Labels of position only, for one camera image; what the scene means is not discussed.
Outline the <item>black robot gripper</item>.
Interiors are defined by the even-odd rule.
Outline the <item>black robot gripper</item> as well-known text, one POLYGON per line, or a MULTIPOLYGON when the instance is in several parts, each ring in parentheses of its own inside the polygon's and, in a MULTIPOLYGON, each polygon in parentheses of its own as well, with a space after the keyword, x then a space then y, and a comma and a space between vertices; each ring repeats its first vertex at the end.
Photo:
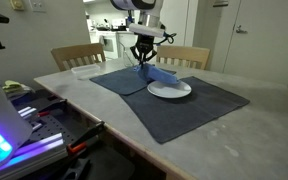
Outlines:
POLYGON ((154 37, 138 35, 136 44, 130 48, 138 66, 142 67, 143 63, 148 63, 157 54, 153 49, 153 43, 154 37))

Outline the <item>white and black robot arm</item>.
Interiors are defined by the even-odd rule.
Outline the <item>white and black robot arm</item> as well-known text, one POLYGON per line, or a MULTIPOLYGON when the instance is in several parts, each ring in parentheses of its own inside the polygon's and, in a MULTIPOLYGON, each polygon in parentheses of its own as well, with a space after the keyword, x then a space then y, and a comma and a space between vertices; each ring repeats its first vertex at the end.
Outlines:
POLYGON ((110 0, 118 10, 139 10, 140 16, 137 23, 131 22, 129 30, 138 38, 131 47, 133 56, 140 65, 151 60, 157 52, 153 49, 154 38, 162 38, 165 30, 161 28, 160 11, 164 0, 110 0))

